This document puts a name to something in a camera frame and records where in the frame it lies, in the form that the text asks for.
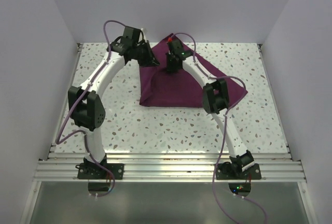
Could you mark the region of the purple cloth mat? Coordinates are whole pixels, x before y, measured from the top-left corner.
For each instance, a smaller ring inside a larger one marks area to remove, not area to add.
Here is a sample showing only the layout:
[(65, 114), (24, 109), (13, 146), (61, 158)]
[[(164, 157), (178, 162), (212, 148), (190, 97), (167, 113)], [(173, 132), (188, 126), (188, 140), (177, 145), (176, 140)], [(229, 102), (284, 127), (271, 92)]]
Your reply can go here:
[(168, 35), (153, 48), (159, 66), (141, 67), (140, 105), (146, 107), (202, 107), (202, 88), (186, 71), (167, 72), (167, 42), (173, 34)]

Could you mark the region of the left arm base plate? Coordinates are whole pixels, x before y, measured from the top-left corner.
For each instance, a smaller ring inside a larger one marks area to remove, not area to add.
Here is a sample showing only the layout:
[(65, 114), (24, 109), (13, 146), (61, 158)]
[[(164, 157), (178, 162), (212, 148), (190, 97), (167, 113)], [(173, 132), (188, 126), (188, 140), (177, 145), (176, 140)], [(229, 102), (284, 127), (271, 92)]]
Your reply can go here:
[[(111, 163), (104, 166), (106, 169), (112, 172), (115, 180), (122, 180), (123, 173), (125, 171), (125, 165), (122, 163)], [(78, 179), (110, 179), (108, 172), (99, 166), (93, 164), (85, 166), (83, 163), (75, 166), (78, 169)]]

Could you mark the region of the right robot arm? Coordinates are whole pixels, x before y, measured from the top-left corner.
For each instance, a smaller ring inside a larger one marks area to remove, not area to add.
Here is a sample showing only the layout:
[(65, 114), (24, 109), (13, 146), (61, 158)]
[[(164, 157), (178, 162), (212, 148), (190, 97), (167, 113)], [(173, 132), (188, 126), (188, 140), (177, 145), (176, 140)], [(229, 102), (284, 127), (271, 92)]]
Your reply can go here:
[(227, 86), (229, 77), (217, 78), (212, 75), (196, 58), (196, 52), (185, 50), (180, 40), (170, 37), (167, 45), (167, 70), (176, 72), (183, 69), (196, 80), (202, 88), (203, 109), (212, 115), (219, 127), (224, 128), (222, 145), (228, 148), (230, 162), (221, 165), (219, 169), (231, 172), (235, 178), (244, 178), (255, 162), (234, 123), (227, 118), (228, 111), (231, 110)]

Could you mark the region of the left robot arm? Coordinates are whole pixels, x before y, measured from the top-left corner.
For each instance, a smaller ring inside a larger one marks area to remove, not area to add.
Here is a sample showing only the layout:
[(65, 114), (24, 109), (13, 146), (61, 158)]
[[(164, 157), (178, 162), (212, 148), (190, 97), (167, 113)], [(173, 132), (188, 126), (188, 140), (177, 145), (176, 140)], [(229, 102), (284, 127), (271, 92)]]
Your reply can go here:
[(106, 117), (102, 96), (116, 74), (131, 60), (136, 60), (140, 67), (160, 65), (148, 40), (118, 37), (108, 45), (102, 62), (88, 79), (68, 91), (70, 118), (84, 134), (84, 164), (90, 166), (89, 172), (98, 179), (108, 172), (101, 137), (101, 125)]

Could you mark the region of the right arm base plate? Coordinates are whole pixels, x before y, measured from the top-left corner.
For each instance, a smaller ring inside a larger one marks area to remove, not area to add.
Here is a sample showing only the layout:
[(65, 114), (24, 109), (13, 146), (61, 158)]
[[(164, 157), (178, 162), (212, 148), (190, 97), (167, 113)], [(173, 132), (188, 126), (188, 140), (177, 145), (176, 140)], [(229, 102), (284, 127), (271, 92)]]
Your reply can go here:
[(218, 165), (216, 172), (217, 180), (260, 180), (262, 179), (259, 164), (255, 163), (247, 170), (237, 171), (233, 164), (230, 162), (224, 162)]

